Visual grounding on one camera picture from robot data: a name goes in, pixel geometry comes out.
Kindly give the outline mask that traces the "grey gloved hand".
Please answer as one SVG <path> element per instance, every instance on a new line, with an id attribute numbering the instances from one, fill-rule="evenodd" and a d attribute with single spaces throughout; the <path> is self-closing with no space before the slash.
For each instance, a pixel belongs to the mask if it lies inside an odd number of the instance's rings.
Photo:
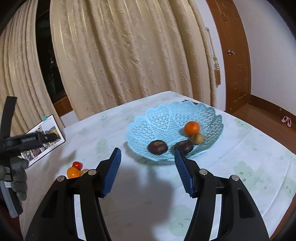
<path id="1" fill-rule="evenodd" d="M 19 157 L 16 157 L 16 160 L 20 166 L 11 172 L 11 188 L 21 201 L 25 201 L 28 190 L 26 169 L 29 166 L 29 161 Z"/>

